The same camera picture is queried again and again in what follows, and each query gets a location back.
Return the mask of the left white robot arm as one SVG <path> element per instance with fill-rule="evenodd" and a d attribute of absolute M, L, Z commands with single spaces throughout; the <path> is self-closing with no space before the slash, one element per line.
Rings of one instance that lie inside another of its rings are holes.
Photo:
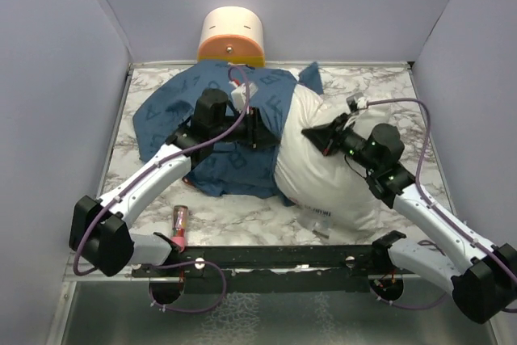
<path fill-rule="evenodd" d="M 230 94 L 207 88 L 193 114 L 165 140 L 158 152 L 117 188 L 98 199 L 83 196 L 74 206 L 69 246 L 74 274 L 87 275 L 80 259 L 93 270 L 114 276 L 128 265 L 150 265 L 159 275 L 173 274 L 182 251 L 180 237 L 132 234 L 142 212 L 172 183 L 182 179 L 213 152 L 218 142 L 236 142 L 253 151 L 270 149 L 279 139 L 251 107 L 254 84 L 244 83 Z"/>

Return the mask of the white pillow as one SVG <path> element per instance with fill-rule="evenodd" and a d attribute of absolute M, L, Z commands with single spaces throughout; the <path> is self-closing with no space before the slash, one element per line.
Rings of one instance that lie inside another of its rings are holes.
<path fill-rule="evenodd" d="M 301 211 L 298 223 L 332 244 L 369 239 L 378 229 L 379 204 L 341 153 L 325 157 L 301 131 L 348 113 L 343 96 L 324 99 L 295 87 L 275 165 L 275 183 Z"/>

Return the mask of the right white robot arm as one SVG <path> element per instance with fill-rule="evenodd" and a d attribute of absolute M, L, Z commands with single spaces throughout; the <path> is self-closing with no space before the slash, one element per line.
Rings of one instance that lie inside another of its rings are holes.
<path fill-rule="evenodd" d="M 400 162 L 405 149 L 398 129 L 378 124 L 368 138 L 347 125 L 342 114 L 328 124 L 302 130 L 325 157 L 342 153 L 365 170 L 370 192 L 412 221 L 440 248 L 434 252 L 402 233 L 391 232 L 372 247 L 372 266 L 395 267 L 433 283 L 452 297 L 471 321 L 485 323 L 516 300 L 516 250 L 494 245 L 456 219 L 420 187 Z"/>

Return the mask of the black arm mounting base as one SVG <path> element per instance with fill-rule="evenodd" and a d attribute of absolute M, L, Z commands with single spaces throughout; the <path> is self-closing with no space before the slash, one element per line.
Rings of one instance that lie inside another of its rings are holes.
<path fill-rule="evenodd" d="M 179 281 L 187 293 L 368 292 L 369 281 L 389 278 L 387 249 L 403 239 L 392 231 L 369 245 L 191 246 L 173 253 L 168 268 L 144 265 L 135 278 Z"/>

